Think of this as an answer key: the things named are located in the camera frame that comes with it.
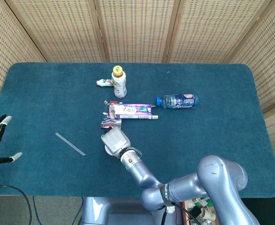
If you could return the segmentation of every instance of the blue table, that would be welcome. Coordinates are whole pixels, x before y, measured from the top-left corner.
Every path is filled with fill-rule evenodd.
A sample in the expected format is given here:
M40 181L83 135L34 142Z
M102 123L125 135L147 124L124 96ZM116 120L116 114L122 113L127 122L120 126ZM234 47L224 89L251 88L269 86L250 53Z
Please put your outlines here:
M105 100L118 100L109 78L112 63L18 63L8 71L0 115L12 115L0 157L22 151L0 165L0 184L28 195L139 197L121 162L109 156L100 128ZM275 158L252 73L242 64L121 63L127 74L122 102L155 104L164 94L199 96L196 109L156 107L157 120L123 120L122 130L161 181L196 171L214 154L241 164L249 181L241 197L275 196ZM55 133L86 153L74 151ZM0 188L0 194L11 194Z

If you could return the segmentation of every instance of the bottle cap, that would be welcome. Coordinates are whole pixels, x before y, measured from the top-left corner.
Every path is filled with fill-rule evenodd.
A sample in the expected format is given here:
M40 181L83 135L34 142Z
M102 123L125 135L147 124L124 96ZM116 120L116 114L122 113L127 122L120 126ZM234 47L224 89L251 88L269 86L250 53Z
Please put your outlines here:
M156 98L156 105L161 105L162 99L160 97Z
M123 68L121 66L115 66L112 71L115 76L121 76L123 74Z

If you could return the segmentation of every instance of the toothpaste box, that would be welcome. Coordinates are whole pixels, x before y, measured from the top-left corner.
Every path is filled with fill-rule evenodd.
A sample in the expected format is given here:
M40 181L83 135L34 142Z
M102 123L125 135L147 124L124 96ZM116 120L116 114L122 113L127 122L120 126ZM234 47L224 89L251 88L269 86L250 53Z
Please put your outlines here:
M158 116L152 115L152 105L113 104L110 107L114 117L118 119L158 119Z

